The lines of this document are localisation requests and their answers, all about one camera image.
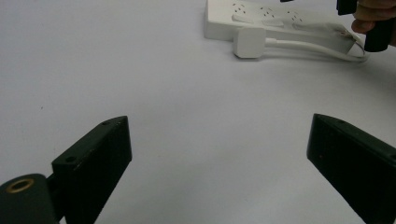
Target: power strip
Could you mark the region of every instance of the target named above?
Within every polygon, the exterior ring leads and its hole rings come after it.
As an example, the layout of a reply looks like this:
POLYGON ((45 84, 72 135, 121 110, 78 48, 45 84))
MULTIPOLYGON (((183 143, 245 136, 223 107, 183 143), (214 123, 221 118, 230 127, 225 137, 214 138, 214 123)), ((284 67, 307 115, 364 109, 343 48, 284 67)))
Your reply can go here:
POLYGON ((361 46, 361 41, 335 18, 294 7, 264 6, 239 0, 207 0, 205 37, 233 41, 233 52, 241 58, 261 57, 258 52, 244 50, 245 43, 252 46, 252 43, 264 43, 265 38, 271 40, 271 47, 315 50, 352 62, 362 62, 367 58, 364 50, 361 57, 347 55, 355 44, 361 46))

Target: finger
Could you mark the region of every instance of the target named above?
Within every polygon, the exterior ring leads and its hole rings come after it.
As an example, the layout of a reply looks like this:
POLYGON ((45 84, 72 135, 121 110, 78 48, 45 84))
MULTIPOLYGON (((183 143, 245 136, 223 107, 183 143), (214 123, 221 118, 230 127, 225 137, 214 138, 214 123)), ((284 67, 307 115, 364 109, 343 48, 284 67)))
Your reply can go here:
POLYGON ((375 27, 375 23, 373 21, 359 21, 355 20, 352 22, 351 28, 354 32, 359 34, 366 34, 371 31, 375 27))
POLYGON ((370 8, 396 7, 396 0, 359 0, 359 5, 370 8))
POLYGON ((390 18, 396 17, 396 7, 378 9, 358 5, 353 16, 355 19, 360 21, 386 21, 390 18))

